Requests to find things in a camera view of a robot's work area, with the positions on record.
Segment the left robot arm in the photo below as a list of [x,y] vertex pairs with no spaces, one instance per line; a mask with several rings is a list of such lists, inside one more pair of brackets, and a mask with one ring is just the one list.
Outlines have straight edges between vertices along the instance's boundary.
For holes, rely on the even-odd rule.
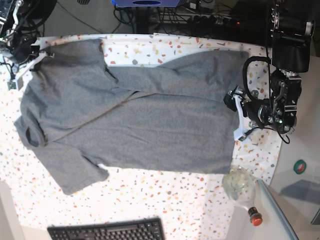
[[[297,123],[297,103],[302,92],[301,73],[310,65],[311,41],[320,17],[318,0],[269,0],[265,23],[265,46],[272,54],[252,56],[242,68],[243,87],[224,97],[225,105],[236,112],[239,126],[235,141],[245,141],[256,129],[270,129],[286,144]],[[253,62],[274,66],[268,71],[269,97],[259,99],[249,89],[248,67]]]

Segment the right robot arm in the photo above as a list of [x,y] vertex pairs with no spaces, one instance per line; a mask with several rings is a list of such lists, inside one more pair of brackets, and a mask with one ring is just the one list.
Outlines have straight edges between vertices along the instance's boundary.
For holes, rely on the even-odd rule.
[[40,27],[49,18],[56,0],[2,0],[0,2],[0,53],[15,64],[39,54],[33,44],[43,34]]

